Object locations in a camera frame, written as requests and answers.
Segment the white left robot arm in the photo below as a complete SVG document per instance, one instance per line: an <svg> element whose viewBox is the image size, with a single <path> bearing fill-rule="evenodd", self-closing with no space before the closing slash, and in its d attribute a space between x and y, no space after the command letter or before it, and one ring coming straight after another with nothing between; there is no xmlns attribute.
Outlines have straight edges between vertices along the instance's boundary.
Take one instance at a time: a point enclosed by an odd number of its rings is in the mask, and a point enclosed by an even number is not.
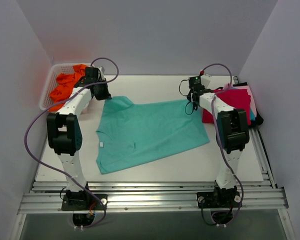
<svg viewBox="0 0 300 240"><path fill-rule="evenodd" d="M79 150L83 136L78 117L90 101L111 99L103 67L88 66L85 74L74 85L70 99L57 111L46 118L48 145L58 156L66 175L67 201L80 210L90 206L91 197L82 188L88 189L84 177Z"/></svg>

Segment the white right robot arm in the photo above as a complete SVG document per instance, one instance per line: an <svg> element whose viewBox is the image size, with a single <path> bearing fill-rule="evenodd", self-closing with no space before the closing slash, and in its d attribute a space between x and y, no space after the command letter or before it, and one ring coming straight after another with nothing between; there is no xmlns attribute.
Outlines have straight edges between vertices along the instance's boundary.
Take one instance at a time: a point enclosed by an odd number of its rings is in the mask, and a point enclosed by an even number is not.
<svg viewBox="0 0 300 240"><path fill-rule="evenodd" d="M218 190L212 193L212 200L222 207L230 201L228 191L234 190L239 182L239 159L250 140L246 111L221 100L213 90L202 84L201 76L189 77L187 81L189 93L186 97L192 108L201 107L212 115L216 141L223 158L215 180Z"/></svg>

